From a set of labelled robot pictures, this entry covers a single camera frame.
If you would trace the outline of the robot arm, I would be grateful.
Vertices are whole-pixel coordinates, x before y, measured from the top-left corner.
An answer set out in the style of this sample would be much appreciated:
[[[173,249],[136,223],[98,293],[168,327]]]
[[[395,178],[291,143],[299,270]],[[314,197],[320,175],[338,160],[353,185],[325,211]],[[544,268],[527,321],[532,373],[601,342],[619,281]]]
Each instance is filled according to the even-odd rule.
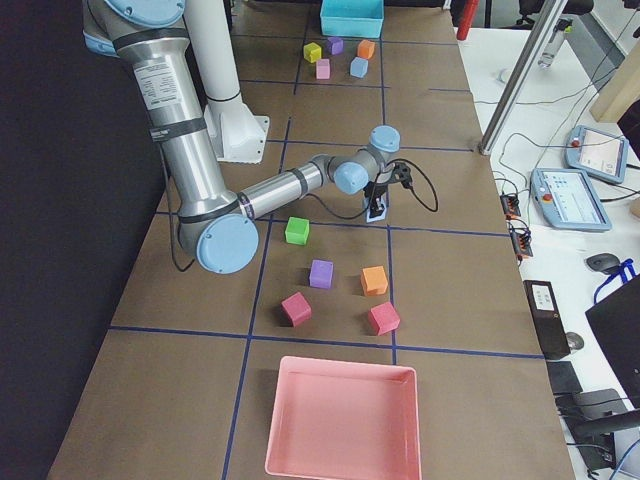
[[[262,159],[269,121],[244,103],[220,1],[86,1],[89,50],[121,59],[133,71],[150,136],[181,201],[172,241],[216,274],[243,269],[254,257],[255,220],[327,183],[352,195],[373,194],[391,177],[399,132],[374,128],[349,156],[317,155],[240,192],[222,162]]]

